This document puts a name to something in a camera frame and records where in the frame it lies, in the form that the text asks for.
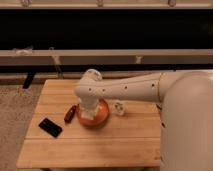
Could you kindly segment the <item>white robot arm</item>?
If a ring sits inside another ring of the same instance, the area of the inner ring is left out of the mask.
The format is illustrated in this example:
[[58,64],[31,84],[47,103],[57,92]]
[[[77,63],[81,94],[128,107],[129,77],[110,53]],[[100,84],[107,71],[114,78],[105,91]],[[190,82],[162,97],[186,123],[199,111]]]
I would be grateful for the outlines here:
[[105,81],[87,70],[75,87],[92,112],[99,99],[160,105],[160,171],[213,171],[213,69],[159,72]]

